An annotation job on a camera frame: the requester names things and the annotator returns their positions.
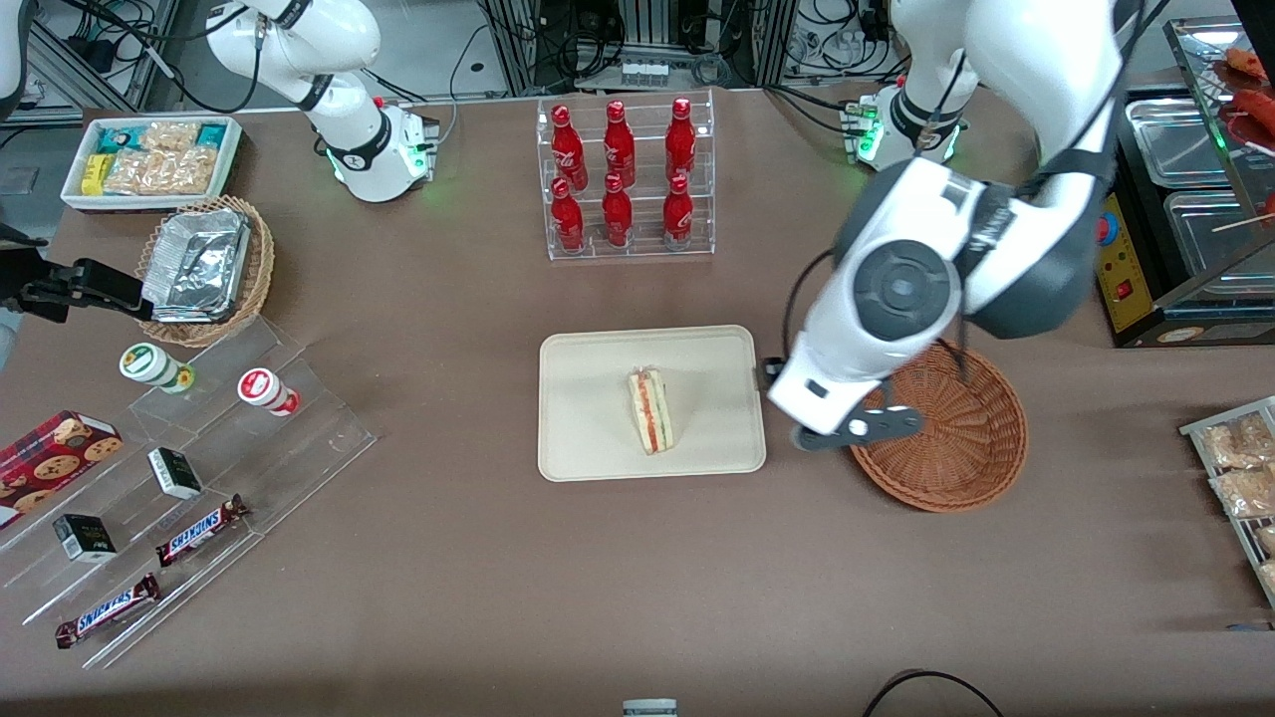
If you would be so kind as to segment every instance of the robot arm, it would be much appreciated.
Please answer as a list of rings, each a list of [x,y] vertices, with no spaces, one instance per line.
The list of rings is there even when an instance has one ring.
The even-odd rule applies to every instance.
[[[34,0],[0,0],[0,120],[18,108],[27,84],[27,33]]]
[[[961,83],[980,75],[1037,130],[1047,166],[1072,163],[1030,203],[927,158],[873,177],[836,239],[833,278],[770,389],[805,426],[798,444],[806,448],[896,438],[889,411],[864,412],[859,403],[958,313],[998,338],[1033,336],[1071,316],[1093,279],[1093,227],[1105,191],[1095,175],[1111,163],[1108,91],[1121,66],[1108,0],[895,0],[894,8],[903,10],[895,20],[909,46],[935,48],[941,63],[914,65],[905,85],[913,89],[898,105],[928,119],[965,52],[949,98],[959,107],[943,121],[955,124],[968,100]],[[914,28],[910,18],[924,22]],[[918,73],[929,80],[918,82]],[[927,130],[914,124],[913,137]],[[887,430],[875,432],[881,426]]]
[[[244,8],[213,8],[212,28]],[[208,36],[231,71],[260,79],[306,112],[328,145],[337,177],[366,202],[386,202],[433,175],[437,128],[398,107],[380,107],[354,73],[380,51],[376,19],[358,0],[252,0]]]

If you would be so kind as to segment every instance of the sausage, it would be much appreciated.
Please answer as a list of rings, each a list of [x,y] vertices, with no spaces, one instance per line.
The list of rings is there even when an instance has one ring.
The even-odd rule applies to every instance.
[[[1267,82],[1266,68],[1262,66],[1262,61],[1257,55],[1250,50],[1241,50],[1239,47],[1227,48],[1227,64],[1233,69],[1244,73],[1248,77],[1255,77],[1262,82]]]
[[[1235,93],[1232,103],[1241,112],[1248,112],[1248,116],[1257,120],[1271,137],[1275,137],[1275,100],[1261,92],[1241,89]]]

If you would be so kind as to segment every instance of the cookie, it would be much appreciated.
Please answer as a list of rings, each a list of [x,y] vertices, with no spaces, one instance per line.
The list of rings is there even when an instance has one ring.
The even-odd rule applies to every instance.
[[[13,509],[18,513],[31,513],[37,505],[55,491],[51,490],[37,490],[36,492],[28,492],[27,495],[18,499],[18,503],[13,504]]]
[[[115,436],[103,438],[102,440],[84,449],[84,459],[96,463],[119,450],[121,445],[124,445],[124,441]]]
[[[75,418],[66,418],[54,429],[54,443],[65,445],[68,448],[79,448],[84,445],[84,441],[93,435],[83,422]]]
[[[106,440],[110,439],[102,439],[98,443],[105,443]],[[75,455],[54,455],[52,458],[46,458],[40,466],[36,466],[36,477],[42,481],[56,481],[71,475],[75,468],[79,468],[79,464],[80,459]]]

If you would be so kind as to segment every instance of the beige tray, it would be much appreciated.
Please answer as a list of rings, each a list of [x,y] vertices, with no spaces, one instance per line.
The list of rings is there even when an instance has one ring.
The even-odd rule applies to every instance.
[[[646,455],[629,374],[659,369],[676,444]],[[766,462],[752,334],[695,327],[556,334],[541,344],[541,473],[551,481],[751,473]]]

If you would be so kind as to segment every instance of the table surface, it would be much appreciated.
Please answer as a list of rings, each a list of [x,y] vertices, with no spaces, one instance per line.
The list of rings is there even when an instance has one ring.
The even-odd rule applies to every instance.
[[[0,600],[0,712],[597,716],[667,695],[687,716],[831,716],[932,667],[1009,714],[1270,714],[1275,635],[1221,629],[1270,612],[1176,430],[1272,393],[1269,347],[1117,351],[1096,299],[1048,336],[974,332],[1031,448],[970,514],[915,512],[847,454],[798,452],[769,403],[751,475],[539,476],[546,337],[741,324],[774,355],[792,279],[868,181],[769,96],[715,101],[717,255],[604,267],[544,256],[533,102],[464,106],[437,180],[384,205],[333,180],[302,115],[242,115],[231,189],[275,237],[265,314],[384,439],[106,671]],[[980,91],[969,119],[954,165],[1024,176],[1016,115]],[[154,222],[68,211],[52,255],[131,268]],[[28,320],[0,438],[119,412],[140,387],[115,360],[138,338],[105,311]]]

